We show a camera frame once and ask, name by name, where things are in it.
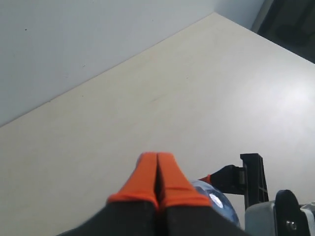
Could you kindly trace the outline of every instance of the black mount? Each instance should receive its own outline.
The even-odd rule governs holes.
[[[211,175],[211,184],[222,193],[244,195],[245,209],[268,202],[262,157],[257,153],[241,154],[243,167],[229,165]]]

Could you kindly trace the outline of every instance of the tabletop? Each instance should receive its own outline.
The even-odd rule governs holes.
[[[309,202],[314,143],[315,66],[213,13],[0,128],[0,235],[78,226],[144,151],[174,153],[188,179],[257,152],[270,199]]]

